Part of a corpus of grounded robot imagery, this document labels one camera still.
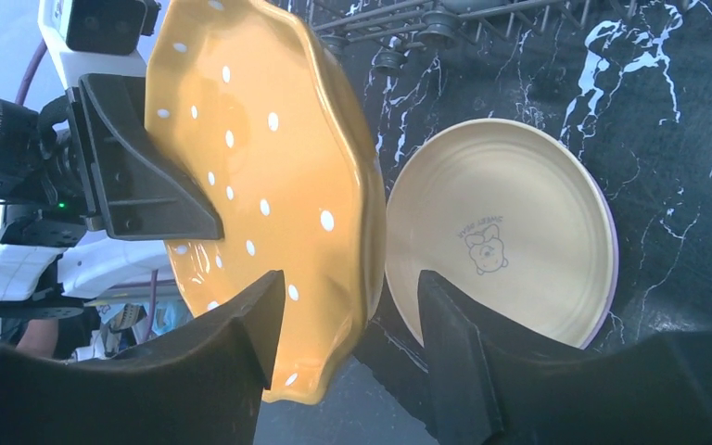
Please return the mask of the beige round plate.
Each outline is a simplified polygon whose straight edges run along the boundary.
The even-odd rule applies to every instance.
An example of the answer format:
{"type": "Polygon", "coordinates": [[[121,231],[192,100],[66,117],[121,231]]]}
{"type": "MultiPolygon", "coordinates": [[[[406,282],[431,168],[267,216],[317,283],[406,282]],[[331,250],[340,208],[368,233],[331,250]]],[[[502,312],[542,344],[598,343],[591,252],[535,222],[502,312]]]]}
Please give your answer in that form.
{"type": "Polygon", "coordinates": [[[478,305],[579,348],[608,286],[608,234],[587,169],[519,121],[455,124],[411,155],[387,207],[386,278],[423,337],[419,274],[434,270],[478,305]]]}

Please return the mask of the metal wire dish rack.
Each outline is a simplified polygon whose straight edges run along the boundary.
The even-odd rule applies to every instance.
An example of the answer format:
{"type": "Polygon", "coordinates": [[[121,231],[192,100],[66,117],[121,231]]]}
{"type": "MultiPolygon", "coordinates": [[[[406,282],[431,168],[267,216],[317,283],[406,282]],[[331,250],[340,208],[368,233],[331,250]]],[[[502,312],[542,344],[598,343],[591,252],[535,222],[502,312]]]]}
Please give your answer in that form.
{"type": "Polygon", "coordinates": [[[313,28],[349,72],[400,78],[417,59],[505,61],[527,46],[543,57],[584,52],[599,24],[639,32],[655,8],[682,22],[695,1],[279,1],[313,28]]]}

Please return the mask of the yellow plate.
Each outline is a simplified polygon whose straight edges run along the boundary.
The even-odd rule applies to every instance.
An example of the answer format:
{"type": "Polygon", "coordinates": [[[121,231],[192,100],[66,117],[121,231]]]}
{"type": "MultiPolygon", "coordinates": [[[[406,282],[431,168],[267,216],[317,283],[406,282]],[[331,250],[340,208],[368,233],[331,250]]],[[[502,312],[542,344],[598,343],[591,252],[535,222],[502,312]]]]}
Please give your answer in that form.
{"type": "Polygon", "coordinates": [[[199,316],[270,270],[285,313],[266,401],[321,401],[375,314],[386,198],[337,59],[265,1],[173,1],[146,71],[146,129],[217,210],[224,237],[166,244],[199,316]]]}

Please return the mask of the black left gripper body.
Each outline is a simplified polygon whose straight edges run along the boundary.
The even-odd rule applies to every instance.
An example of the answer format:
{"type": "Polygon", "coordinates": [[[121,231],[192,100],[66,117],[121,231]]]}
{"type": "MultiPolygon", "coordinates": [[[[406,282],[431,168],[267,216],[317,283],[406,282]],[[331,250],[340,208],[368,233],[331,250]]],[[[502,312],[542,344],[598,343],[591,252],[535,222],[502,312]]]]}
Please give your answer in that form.
{"type": "Polygon", "coordinates": [[[69,95],[40,111],[0,99],[0,244],[75,246],[86,234],[78,123],[69,95]]]}

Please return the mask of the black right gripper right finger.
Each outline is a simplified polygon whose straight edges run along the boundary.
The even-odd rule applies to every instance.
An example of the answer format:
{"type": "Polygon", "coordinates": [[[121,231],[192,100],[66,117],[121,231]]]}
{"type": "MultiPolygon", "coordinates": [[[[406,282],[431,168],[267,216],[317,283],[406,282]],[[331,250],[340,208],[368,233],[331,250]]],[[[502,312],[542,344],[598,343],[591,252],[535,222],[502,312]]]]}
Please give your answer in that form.
{"type": "Polygon", "coordinates": [[[434,271],[418,279],[442,444],[712,444],[712,332],[610,354],[544,337],[434,271]]]}

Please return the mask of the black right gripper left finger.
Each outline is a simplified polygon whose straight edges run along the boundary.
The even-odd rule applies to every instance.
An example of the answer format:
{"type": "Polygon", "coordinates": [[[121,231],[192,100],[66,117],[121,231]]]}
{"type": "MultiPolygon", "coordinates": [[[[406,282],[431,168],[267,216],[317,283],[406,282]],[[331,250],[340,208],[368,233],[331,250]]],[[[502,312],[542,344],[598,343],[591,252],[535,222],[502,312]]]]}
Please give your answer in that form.
{"type": "Polygon", "coordinates": [[[285,277],[106,360],[0,343],[0,444],[249,444],[272,382],[285,277]]]}

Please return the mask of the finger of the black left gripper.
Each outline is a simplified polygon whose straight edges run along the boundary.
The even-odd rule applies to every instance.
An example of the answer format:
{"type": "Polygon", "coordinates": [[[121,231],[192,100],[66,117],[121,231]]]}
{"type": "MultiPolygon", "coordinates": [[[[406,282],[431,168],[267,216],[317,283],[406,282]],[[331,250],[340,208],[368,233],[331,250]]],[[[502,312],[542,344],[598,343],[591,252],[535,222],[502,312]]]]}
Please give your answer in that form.
{"type": "Polygon", "coordinates": [[[93,73],[79,80],[82,177],[94,214],[119,240],[223,238],[211,201],[149,137],[145,97],[143,77],[93,73]]]}

